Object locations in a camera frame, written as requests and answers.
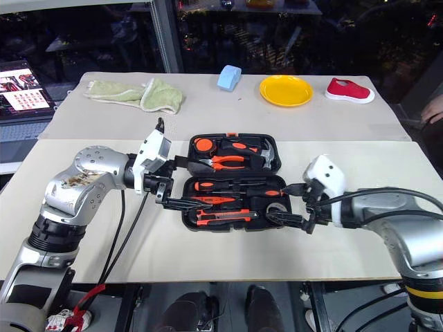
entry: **blue sponge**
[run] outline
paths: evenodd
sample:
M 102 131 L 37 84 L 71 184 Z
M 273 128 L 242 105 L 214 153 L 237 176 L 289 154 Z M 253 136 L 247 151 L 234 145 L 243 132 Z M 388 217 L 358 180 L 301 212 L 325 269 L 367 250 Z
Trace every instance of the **blue sponge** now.
M 220 73 L 217 86 L 222 90 L 231 92 L 232 90 L 234 90 L 235 85 L 238 83 L 238 81 L 240 81 L 241 74 L 241 68 L 227 65 Z

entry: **person's leg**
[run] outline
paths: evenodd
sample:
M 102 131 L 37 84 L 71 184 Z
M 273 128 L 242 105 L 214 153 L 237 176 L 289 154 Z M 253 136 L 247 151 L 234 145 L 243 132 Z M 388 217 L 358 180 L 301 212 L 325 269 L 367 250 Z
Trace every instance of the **person's leg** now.
M 251 285 L 245 303 L 248 332 L 284 332 L 282 315 L 272 294 Z
M 210 320 L 213 315 L 208 308 L 209 297 L 204 293 L 187 293 L 180 296 L 164 312 L 155 332 L 197 331 L 200 323 Z

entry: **metal frame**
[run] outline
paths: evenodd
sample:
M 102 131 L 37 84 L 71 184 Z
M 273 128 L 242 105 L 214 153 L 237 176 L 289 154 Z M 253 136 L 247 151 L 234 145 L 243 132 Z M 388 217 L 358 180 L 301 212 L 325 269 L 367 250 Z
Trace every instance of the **metal frame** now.
M 123 294 L 122 304 L 118 312 L 115 332 L 129 331 L 140 287 L 138 284 L 125 285 L 125 293 Z
M 173 0 L 151 0 L 152 23 L 166 73 L 182 73 L 180 43 Z
M 311 289 L 311 305 L 314 312 L 314 319 L 316 321 L 317 332 L 332 332 L 327 317 L 325 300 L 323 294 L 325 293 L 324 283 L 311 282 L 309 283 Z

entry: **yellow plate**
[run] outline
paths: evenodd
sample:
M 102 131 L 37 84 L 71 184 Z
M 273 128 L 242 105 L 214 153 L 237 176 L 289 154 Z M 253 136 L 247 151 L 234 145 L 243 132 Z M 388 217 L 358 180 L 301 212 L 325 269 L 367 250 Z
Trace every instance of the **yellow plate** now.
M 308 82 L 294 76 L 274 75 L 260 83 L 263 98 L 278 106 L 303 105 L 311 100 L 314 91 Z

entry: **laptop screen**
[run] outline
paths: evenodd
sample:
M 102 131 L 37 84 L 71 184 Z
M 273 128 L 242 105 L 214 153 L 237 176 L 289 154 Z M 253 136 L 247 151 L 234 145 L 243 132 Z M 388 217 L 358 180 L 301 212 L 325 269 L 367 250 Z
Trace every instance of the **laptop screen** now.
M 54 106 L 28 62 L 0 63 L 0 120 L 52 116 Z

